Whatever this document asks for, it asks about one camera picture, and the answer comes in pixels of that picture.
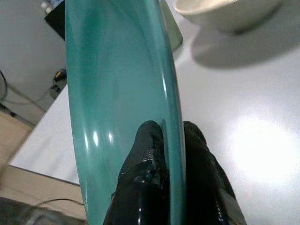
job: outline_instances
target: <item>teal glass plate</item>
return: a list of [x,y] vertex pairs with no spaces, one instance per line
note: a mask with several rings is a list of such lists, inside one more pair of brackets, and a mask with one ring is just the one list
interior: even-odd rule
[[103,223],[137,129],[148,120],[164,133],[170,224],[183,224],[183,126],[159,2],[67,0],[65,21],[73,142],[89,224]]

